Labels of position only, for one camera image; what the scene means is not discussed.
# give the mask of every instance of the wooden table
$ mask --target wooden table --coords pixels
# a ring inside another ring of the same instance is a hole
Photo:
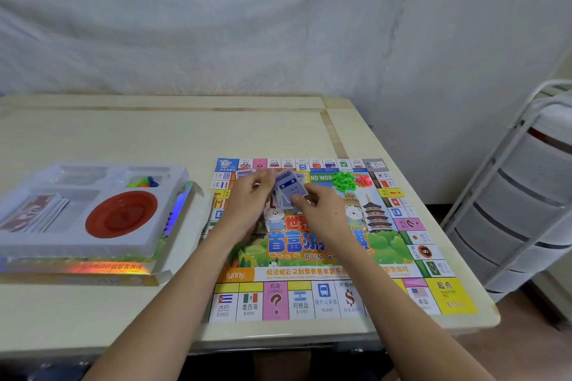
[[[496,306],[349,100],[332,97],[36,95],[0,99],[0,192],[60,161],[168,162],[208,188],[218,157],[381,157],[479,313],[435,315],[455,334],[493,327]],[[210,208],[205,202],[202,208]],[[204,223],[183,219],[167,264],[178,269]],[[0,354],[97,354],[154,287],[0,285]],[[376,339],[369,319],[205,324],[196,349]]]

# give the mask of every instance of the white wall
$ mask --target white wall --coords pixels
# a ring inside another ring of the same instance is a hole
[[[421,199],[450,203],[570,48],[572,0],[406,0],[380,108],[360,111]]]

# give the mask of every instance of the board game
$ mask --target board game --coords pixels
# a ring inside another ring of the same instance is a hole
[[[222,217],[237,172],[293,169],[333,187],[348,226],[394,282],[430,315],[477,313],[382,159],[219,158],[201,240]],[[254,231],[231,251],[214,288],[208,322],[367,317],[344,268],[296,210],[273,197]]]

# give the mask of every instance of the right hand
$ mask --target right hand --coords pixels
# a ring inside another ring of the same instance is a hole
[[[355,240],[346,218],[346,205],[332,188],[309,183],[304,184],[308,196],[292,195],[292,204],[302,211],[310,231],[332,248],[344,240]]]

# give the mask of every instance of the pagoda illustration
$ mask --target pagoda illustration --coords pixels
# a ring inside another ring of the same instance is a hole
[[[391,223],[387,221],[387,216],[384,214],[381,205],[376,205],[371,202],[369,196],[367,196],[367,203],[362,206],[362,209],[366,212],[366,218],[369,220],[369,227],[371,227],[372,232],[391,230]]]

